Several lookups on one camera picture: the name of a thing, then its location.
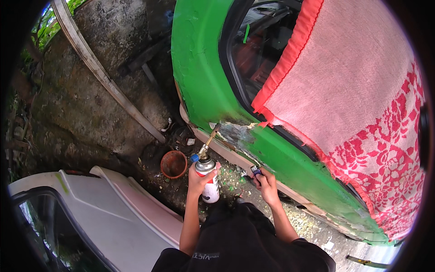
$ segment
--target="hand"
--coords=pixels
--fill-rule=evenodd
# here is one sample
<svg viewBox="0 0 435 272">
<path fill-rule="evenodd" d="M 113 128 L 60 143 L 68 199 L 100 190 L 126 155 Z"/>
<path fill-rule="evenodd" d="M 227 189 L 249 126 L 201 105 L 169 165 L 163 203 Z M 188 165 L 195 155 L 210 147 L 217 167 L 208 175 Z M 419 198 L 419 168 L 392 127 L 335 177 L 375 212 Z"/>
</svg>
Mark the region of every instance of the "hand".
<svg viewBox="0 0 435 272">
<path fill-rule="evenodd" d="M 187 190 L 187 195 L 191 195 L 197 199 L 202 194 L 202 191 L 204 191 L 206 183 L 218 174 L 217 169 L 221 168 L 221 164 L 216 162 L 216 169 L 212 170 L 204 177 L 200 177 L 196 173 L 195 165 L 196 162 L 194 162 L 189 168 L 189 187 Z"/>
<path fill-rule="evenodd" d="M 255 187 L 261 191 L 261 195 L 266 203 L 272 208 L 274 206 L 281 206 L 281 200 L 278 197 L 278 189 L 276 188 L 275 175 L 267 171 L 264 167 L 260 167 L 260 171 L 263 175 L 251 174 L 251 178 L 254 179 Z"/>
</svg>

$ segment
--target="spray can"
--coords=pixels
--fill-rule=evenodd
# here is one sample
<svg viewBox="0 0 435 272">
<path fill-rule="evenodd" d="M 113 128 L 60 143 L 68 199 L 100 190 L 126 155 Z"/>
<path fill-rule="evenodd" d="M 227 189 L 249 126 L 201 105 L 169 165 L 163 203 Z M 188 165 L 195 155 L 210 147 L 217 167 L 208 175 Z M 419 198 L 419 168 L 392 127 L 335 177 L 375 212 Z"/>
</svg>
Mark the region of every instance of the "spray can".
<svg viewBox="0 0 435 272">
<path fill-rule="evenodd" d="M 199 159 L 195 165 L 196 173 L 204 177 L 210 173 L 213 169 L 216 169 L 216 162 L 211 159 L 209 155 L 206 155 L 204 159 Z M 209 180 L 202 192 L 202 201 L 205 203 L 215 203 L 219 200 L 219 185 L 216 180 L 216 176 Z"/>
</svg>

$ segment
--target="car window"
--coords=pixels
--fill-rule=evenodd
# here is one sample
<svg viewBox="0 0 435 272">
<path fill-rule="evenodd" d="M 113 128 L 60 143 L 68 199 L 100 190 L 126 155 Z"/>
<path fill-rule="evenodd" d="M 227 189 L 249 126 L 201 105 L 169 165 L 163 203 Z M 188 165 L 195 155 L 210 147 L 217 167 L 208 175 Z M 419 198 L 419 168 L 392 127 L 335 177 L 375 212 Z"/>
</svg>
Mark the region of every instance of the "car window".
<svg viewBox="0 0 435 272">
<path fill-rule="evenodd" d="M 263 87 L 293 34 L 298 11 L 283 2 L 254 3 L 234 37 L 232 56 L 250 102 Z"/>
<path fill-rule="evenodd" d="M 32 196 L 15 209 L 30 246 L 48 271 L 109 271 L 78 235 L 54 196 Z"/>
</svg>

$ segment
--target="green car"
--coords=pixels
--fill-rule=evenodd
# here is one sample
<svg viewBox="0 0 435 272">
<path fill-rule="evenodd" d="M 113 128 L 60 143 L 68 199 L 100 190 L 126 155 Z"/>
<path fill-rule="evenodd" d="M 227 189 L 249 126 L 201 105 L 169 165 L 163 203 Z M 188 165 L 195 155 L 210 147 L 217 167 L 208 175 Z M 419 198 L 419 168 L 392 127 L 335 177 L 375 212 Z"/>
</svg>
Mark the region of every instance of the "green car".
<svg viewBox="0 0 435 272">
<path fill-rule="evenodd" d="M 177 1 L 171 53 L 185 120 L 199 139 L 220 122 L 220 148 L 211 148 L 246 170 L 249 164 L 268 168 L 281 181 L 281 197 L 348 237 L 396 244 L 313 150 L 279 126 L 258 126 L 266 120 L 251 102 L 291 37 L 301 1 L 253 2 Z"/>
</svg>

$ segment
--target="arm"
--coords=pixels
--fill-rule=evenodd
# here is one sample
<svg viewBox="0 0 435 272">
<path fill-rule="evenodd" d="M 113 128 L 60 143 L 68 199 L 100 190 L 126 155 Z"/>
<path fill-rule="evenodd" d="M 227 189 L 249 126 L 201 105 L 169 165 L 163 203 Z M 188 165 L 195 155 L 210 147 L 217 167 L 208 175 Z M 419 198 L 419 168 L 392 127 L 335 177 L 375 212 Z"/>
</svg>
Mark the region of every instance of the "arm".
<svg viewBox="0 0 435 272">
<path fill-rule="evenodd" d="M 205 177 L 200 177 L 195 170 L 195 164 L 189 168 L 189 189 L 187 191 L 186 212 L 184 214 L 183 228 L 180 235 L 180 251 L 192 256 L 196 243 L 199 239 L 199 217 L 198 217 L 198 198 L 204 190 L 207 181 L 218 174 L 213 170 Z"/>
<path fill-rule="evenodd" d="M 275 176 L 263 167 L 260 170 L 263 175 L 257 174 L 254 177 L 254 182 L 257 189 L 261 191 L 264 201 L 271 207 L 276 237 L 281 241 L 290 243 L 298 239 L 299 236 L 290 224 L 279 200 Z"/>
</svg>

